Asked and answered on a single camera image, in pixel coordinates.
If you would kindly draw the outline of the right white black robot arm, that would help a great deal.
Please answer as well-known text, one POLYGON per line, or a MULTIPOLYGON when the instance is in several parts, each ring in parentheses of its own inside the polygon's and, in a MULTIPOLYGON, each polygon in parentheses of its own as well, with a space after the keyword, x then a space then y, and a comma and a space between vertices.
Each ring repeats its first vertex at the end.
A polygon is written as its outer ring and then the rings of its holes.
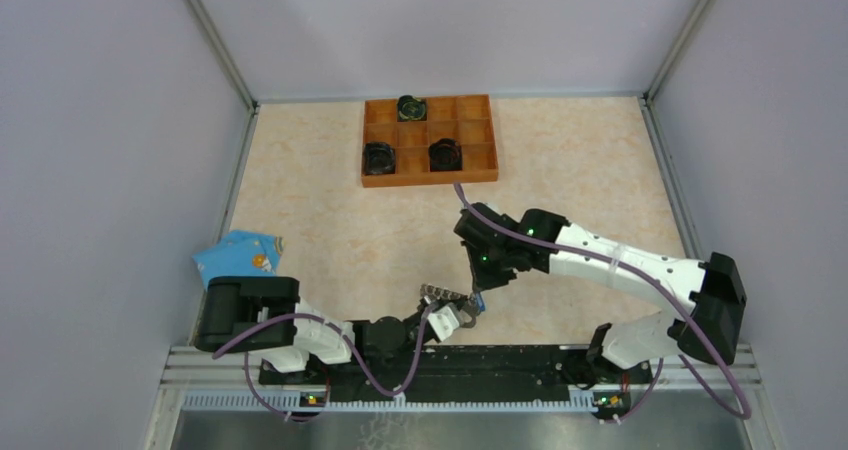
POLYGON ((586 367, 600 382, 673 355, 712 365, 735 361, 747 296, 728 255, 673 258, 604 238, 545 210, 529 209, 515 221, 481 202, 461 210, 454 232, 478 292, 537 270, 590 280, 658 307, 655 314, 596 329, 586 367))

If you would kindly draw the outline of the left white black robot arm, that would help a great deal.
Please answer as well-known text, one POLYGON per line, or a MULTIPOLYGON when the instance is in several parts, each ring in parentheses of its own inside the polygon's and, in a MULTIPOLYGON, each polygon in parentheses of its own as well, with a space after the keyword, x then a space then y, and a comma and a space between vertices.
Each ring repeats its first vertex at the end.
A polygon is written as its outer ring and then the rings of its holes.
POLYGON ((216 277, 209 283, 194 339, 196 349, 221 356, 258 356, 297 383, 319 374, 321 363, 390 360, 428 341, 442 342, 460 322, 449 304, 424 299, 400 320, 332 319, 299 295, 291 277, 216 277))

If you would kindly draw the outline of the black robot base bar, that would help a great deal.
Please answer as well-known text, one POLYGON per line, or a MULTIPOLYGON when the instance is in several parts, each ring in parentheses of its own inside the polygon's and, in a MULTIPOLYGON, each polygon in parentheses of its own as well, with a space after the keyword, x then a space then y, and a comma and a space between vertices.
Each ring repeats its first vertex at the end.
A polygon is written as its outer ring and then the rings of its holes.
MULTIPOLYGON (((403 395, 407 401, 425 403, 550 402, 568 400, 572 392, 597 385, 620 388, 652 379, 648 364, 625 371, 599 357, 590 361, 586 353, 582 347, 559 345, 426 346, 403 395)), ((355 360, 328 365, 312 357, 305 370, 292 373, 272 371, 266 364, 258 382, 329 389, 331 402, 389 399, 355 360)))

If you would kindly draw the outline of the blue key tag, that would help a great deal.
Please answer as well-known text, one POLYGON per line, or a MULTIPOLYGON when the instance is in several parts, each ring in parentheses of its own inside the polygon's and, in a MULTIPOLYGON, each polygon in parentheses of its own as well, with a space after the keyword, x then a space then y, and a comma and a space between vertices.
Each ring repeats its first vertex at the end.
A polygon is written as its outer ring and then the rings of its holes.
POLYGON ((479 292, 472 293, 470 300, 474 303, 478 313, 483 313, 486 310, 485 302, 479 292))

